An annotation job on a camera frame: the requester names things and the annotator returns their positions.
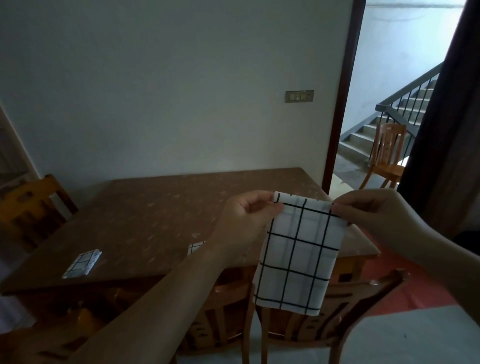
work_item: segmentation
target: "red floor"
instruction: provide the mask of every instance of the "red floor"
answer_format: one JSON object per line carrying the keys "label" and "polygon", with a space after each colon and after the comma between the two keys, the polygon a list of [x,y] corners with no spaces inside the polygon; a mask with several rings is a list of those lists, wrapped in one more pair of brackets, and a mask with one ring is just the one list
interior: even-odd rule
{"label": "red floor", "polygon": [[379,258],[367,261],[362,277],[376,279],[388,274],[392,269],[403,268],[410,273],[410,281],[385,297],[372,309],[370,316],[456,304],[446,288],[434,280],[422,267],[378,243],[375,245],[382,253]]}

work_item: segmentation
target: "dark curtain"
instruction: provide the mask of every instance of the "dark curtain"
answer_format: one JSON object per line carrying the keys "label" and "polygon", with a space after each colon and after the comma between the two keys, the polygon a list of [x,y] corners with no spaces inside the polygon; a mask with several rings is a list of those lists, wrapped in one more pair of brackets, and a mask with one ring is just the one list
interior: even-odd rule
{"label": "dark curtain", "polygon": [[479,151],[480,1],[468,0],[398,187],[446,236],[478,200]]}

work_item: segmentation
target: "light switch panel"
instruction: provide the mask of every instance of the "light switch panel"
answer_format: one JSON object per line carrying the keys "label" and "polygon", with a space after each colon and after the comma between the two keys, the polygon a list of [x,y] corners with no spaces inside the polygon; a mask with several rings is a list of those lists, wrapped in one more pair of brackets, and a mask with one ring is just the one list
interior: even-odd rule
{"label": "light switch panel", "polygon": [[285,92],[285,102],[312,102],[314,92],[314,90],[287,91]]}

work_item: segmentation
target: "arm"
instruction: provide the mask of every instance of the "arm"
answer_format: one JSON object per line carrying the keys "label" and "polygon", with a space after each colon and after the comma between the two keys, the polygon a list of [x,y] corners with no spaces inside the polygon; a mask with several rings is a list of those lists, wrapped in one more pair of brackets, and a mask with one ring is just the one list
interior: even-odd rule
{"label": "arm", "polygon": [[168,363],[215,280],[283,209],[273,193],[232,197],[212,236],[127,311],[82,346],[69,363]]}
{"label": "arm", "polygon": [[351,191],[334,202],[332,212],[426,269],[480,325],[480,257],[430,228],[393,189]]}

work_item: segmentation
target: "hand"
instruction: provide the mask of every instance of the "hand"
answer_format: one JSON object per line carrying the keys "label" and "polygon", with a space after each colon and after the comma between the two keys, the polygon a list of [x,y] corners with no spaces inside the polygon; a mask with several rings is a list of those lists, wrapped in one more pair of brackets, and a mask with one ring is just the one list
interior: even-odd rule
{"label": "hand", "polygon": [[350,191],[337,199],[332,212],[368,231],[379,243],[396,245],[417,242],[432,229],[394,189]]}
{"label": "hand", "polygon": [[211,237],[205,245],[224,247],[233,258],[250,247],[262,228],[283,211],[273,203],[273,192],[252,191],[227,200]]}

